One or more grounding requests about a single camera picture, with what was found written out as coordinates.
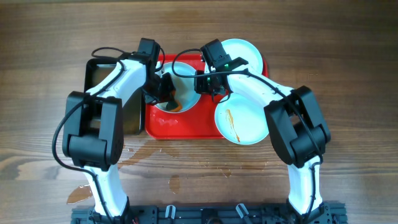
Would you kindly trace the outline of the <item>white plate with sauce smear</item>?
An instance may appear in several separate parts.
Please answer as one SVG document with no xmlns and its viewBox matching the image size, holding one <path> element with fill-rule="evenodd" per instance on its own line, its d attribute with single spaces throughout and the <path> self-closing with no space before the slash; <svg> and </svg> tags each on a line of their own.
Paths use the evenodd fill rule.
<svg viewBox="0 0 398 224">
<path fill-rule="evenodd" d="M 215 124 L 225 139 L 240 145 L 256 144 L 269 134 L 263 109 L 234 93 L 217 105 Z"/>
</svg>

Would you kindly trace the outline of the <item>orange green sponge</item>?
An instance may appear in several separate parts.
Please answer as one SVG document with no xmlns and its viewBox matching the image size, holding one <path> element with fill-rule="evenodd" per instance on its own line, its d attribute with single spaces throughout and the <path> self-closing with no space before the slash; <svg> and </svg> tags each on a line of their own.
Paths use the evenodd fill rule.
<svg viewBox="0 0 398 224">
<path fill-rule="evenodd" d="M 171 101 L 168 101 L 167 104 L 166 104 L 166 106 L 165 106 L 165 109 L 166 109 L 167 111 L 173 112 L 173 113 L 179 112 L 179 111 L 182 109 L 182 104 L 181 104 L 181 102 L 179 102 L 179 101 L 175 98 L 175 93 L 176 93 L 175 90 L 173 90 L 173 91 L 171 92 L 172 100 L 171 100 Z"/>
</svg>

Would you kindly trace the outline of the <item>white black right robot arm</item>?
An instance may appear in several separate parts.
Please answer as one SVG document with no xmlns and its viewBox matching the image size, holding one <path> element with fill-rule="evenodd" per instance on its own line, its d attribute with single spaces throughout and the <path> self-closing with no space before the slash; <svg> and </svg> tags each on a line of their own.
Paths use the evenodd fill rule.
<svg viewBox="0 0 398 224">
<path fill-rule="evenodd" d="M 301 219 L 309 220 L 320 213 L 323 203 L 319 174 L 331 139 L 315 95 L 306 86 L 293 89 L 273 82 L 244 59 L 237 60 L 238 67 L 224 64 L 220 70 L 198 71 L 195 89 L 212 93 L 221 87 L 262 108 L 272 147 L 288 166 L 288 204 Z"/>
</svg>

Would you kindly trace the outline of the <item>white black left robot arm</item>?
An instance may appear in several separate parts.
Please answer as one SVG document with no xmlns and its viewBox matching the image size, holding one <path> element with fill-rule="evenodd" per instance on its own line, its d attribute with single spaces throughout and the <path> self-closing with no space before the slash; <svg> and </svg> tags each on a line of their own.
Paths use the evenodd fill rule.
<svg viewBox="0 0 398 224">
<path fill-rule="evenodd" d="M 102 57 L 113 70 L 97 85 L 67 97 L 65 116 L 56 134 L 62 151 L 72 159 L 69 168 L 84 173 L 95 198 L 93 223 L 129 223 L 129 198 L 123 190 L 118 161 L 124 144 L 124 106 L 142 90 L 151 104 L 173 98 L 170 77 L 161 78 L 159 53 L 127 53 Z"/>
</svg>

